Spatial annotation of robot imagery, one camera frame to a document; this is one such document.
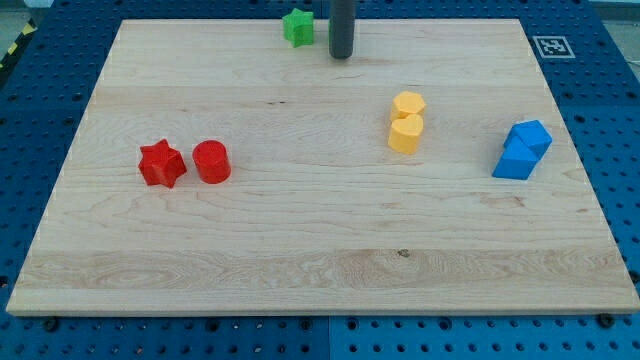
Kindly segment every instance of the yellow hexagon block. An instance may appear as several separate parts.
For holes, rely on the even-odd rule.
[[[404,119],[411,114],[424,116],[427,104],[422,99],[422,95],[403,91],[393,99],[391,104],[391,121],[396,119]]]
[[[407,155],[415,153],[418,151],[423,129],[424,120],[420,115],[411,114],[404,119],[395,120],[389,131],[389,147]]]

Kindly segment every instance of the red block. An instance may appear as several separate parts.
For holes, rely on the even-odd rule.
[[[219,141],[206,140],[198,144],[193,149],[193,162],[200,179],[208,184],[221,183],[231,175],[227,149]]]
[[[142,160],[138,169],[147,185],[162,184],[172,188],[176,179],[187,172],[182,155],[178,150],[169,147],[167,139],[155,145],[141,146]]]

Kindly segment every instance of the yellow-black hazard tape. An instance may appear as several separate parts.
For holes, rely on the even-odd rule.
[[[9,46],[7,53],[2,57],[2,60],[0,61],[0,89],[4,86],[7,80],[9,80],[9,76],[11,76],[13,68],[18,63],[18,60],[24,53],[27,45],[29,45],[29,42],[31,42],[36,30],[37,27],[33,22],[33,19],[29,20],[18,35],[16,41]]]

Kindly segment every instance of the blue block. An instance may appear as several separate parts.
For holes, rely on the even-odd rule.
[[[527,180],[537,163],[538,156],[518,136],[513,136],[493,171],[493,177]]]
[[[547,129],[538,120],[532,120],[515,124],[509,131],[504,147],[509,147],[509,143],[514,136],[517,136],[524,144],[533,151],[538,159],[542,159],[544,153],[547,152],[549,145],[553,139]]]

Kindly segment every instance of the red cylinder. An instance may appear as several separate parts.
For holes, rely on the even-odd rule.
[[[200,179],[207,184],[221,183],[231,175],[227,149],[215,140],[205,140],[193,149],[193,162]]]

